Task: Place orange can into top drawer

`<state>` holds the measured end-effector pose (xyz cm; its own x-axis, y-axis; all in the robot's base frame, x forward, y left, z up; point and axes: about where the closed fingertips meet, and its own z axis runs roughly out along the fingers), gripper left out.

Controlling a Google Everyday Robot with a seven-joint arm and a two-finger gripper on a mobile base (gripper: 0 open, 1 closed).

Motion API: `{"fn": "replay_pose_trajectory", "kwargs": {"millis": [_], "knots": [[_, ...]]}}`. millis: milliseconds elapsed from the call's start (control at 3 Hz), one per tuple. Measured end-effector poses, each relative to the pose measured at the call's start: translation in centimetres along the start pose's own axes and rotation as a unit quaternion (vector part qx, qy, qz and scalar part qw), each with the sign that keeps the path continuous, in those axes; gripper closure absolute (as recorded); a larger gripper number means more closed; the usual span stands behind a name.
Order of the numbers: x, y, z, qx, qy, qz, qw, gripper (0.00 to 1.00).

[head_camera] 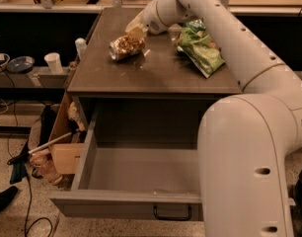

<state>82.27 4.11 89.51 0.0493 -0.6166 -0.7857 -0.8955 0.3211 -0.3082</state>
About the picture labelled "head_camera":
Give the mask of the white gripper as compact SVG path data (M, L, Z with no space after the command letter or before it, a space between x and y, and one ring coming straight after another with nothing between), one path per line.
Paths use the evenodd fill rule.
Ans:
M157 0L148 3L143 12L140 12L128 23L125 31L131 38L145 38L147 36L147 29L152 35L159 35L167 30L168 27L160 20L160 16L158 15L157 3Z

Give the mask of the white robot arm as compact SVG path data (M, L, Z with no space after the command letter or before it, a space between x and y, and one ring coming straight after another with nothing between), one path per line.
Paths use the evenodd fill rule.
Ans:
M294 237L285 158L302 147L302 80L220 0L154 0L152 34L201 19L241 94L214 103L198 130L206 237Z

